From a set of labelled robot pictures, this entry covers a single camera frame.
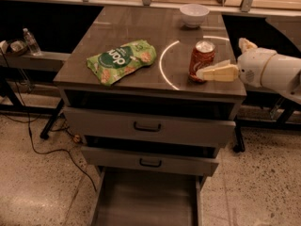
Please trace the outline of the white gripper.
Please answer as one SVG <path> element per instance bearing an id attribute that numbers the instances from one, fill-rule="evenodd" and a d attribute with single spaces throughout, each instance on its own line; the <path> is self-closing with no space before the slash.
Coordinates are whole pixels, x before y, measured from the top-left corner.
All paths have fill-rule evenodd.
<path id="1" fill-rule="evenodd" d="M 197 70 L 197 78 L 203 81 L 232 82 L 239 77 L 240 71 L 240 79 L 244 84 L 260 88 L 264 68 L 277 51 L 257 48 L 255 43 L 246 38 L 240 38 L 238 45 L 242 52 L 237 59 L 238 67 L 224 60 Z"/>

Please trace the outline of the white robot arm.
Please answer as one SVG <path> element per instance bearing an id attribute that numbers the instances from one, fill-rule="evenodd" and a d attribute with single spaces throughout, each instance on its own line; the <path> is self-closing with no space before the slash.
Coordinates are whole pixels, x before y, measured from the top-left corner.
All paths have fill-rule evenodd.
<path id="1" fill-rule="evenodd" d="M 239 78 L 245 85 L 270 89 L 301 105 L 300 58 L 258 47 L 246 38 L 239 39 L 239 48 L 242 54 L 238 56 L 236 65 L 224 60 L 198 69 L 197 78 L 219 82 L 232 82 Z"/>

